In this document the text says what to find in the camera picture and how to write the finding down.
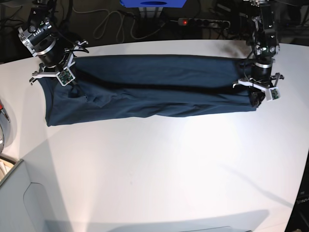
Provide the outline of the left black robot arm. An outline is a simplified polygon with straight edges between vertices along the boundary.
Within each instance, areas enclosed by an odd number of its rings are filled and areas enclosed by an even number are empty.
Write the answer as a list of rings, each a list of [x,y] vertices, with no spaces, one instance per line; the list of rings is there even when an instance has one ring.
[[[251,36],[246,43],[251,47],[250,54],[243,59],[239,67],[242,77],[234,82],[233,87],[244,86],[248,89],[251,105],[257,108],[263,100],[278,100],[281,94],[278,81],[284,76],[272,74],[274,57],[280,50],[272,6],[267,0],[251,0],[248,26]]]

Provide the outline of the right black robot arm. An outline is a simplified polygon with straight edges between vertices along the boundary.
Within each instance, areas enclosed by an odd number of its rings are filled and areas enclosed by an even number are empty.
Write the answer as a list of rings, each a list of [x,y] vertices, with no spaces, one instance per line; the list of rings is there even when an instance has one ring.
[[[18,28],[18,37],[33,57],[41,62],[29,82],[38,79],[57,79],[61,86],[75,85],[73,71],[75,53],[88,53],[86,40],[70,37],[55,23],[56,1],[35,0],[27,22]]]

